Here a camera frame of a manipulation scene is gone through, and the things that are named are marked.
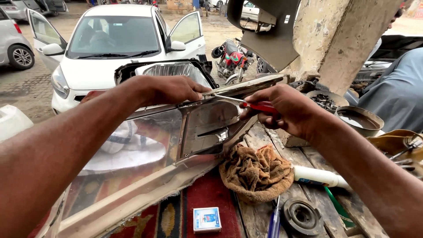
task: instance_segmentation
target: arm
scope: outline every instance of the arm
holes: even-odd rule
[[[110,134],[135,110],[196,101],[201,98],[197,92],[209,90],[184,76],[136,76],[1,143],[2,237],[26,237]]]
[[[423,182],[297,90],[275,86],[246,99],[264,100],[270,100],[281,115],[260,113],[259,120],[269,128],[282,128],[309,141],[357,192],[391,238],[421,237]],[[256,113],[249,109],[242,118]]]

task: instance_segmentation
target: car hood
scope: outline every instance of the car hood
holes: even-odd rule
[[[404,53],[423,47],[423,36],[383,35],[382,44],[368,61],[393,62]]]
[[[158,55],[146,58],[148,61],[161,61]],[[70,89],[100,90],[114,86],[115,70],[132,61],[146,61],[142,58],[131,59],[69,59],[64,57],[60,66]]]

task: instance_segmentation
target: brown towel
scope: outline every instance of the brown towel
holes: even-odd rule
[[[270,144],[257,152],[241,144],[234,146],[219,172],[225,186],[250,204],[276,199],[294,180],[291,162],[276,154]]]

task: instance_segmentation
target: helmet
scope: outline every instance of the helmet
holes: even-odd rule
[[[222,46],[216,47],[211,51],[211,57],[213,59],[220,58],[222,55],[223,55],[223,47]]]

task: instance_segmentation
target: windshield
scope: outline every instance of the windshield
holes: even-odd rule
[[[122,58],[119,55],[136,55],[145,51],[160,53],[152,17],[90,16],[83,17],[72,37],[68,58],[109,54],[105,58]]]

